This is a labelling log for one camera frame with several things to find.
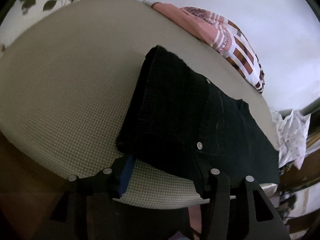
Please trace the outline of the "black pants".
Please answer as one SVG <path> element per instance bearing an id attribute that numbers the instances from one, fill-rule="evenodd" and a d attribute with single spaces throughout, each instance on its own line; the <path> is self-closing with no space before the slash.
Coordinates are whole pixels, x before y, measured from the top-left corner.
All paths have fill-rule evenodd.
<path id="1" fill-rule="evenodd" d="M 227 96 L 161 46 L 146 54 L 116 139 L 120 153 L 193 181 L 209 198 L 212 169 L 231 187 L 246 176 L 279 183 L 278 152 L 243 100 Z"/>

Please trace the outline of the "white dotted crumpled bedsheet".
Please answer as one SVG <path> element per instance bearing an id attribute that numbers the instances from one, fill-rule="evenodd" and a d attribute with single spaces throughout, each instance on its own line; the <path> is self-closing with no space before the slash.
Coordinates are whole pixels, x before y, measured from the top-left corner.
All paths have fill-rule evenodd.
<path id="1" fill-rule="evenodd" d="M 299 110 L 282 118 L 279 112 L 271 112 L 278 136 L 279 168 L 292 163 L 298 170 L 306 157 L 306 142 L 311 114 L 303 115 Z"/>

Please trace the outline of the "beige textured mattress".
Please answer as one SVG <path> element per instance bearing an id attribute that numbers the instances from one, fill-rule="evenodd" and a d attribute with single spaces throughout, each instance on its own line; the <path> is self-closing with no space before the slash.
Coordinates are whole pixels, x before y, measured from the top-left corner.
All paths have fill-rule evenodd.
<path id="1" fill-rule="evenodd" d="M 111 165 L 148 51 L 161 45 L 249 112 L 278 148 L 263 96 L 218 52 L 137 0 L 82 0 L 25 31 L 1 58 L 1 132 L 62 178 Z"/>

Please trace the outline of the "pink brown patterned pillow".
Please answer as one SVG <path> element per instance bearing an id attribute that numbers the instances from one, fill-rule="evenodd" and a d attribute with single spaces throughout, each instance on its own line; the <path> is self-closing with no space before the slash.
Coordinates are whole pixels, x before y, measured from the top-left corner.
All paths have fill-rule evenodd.
<path id="1" fill-rule="evenodd" d="M 265 74 L 258 56 L 235 23 L 196 7 L 178 8 L 161 2 L 150 7 L 214 49 L 259 93 L 264 91 Z"/>

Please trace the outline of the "white floral pillow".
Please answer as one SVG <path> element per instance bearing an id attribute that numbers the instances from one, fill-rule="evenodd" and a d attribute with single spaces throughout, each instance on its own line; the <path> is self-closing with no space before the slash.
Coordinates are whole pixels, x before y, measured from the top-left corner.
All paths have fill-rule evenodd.
<path id="1" fill-rule="evenodd" d="M 80 0 L 16 0 L 1 23 L 1 54 L 27 29 Z"/>

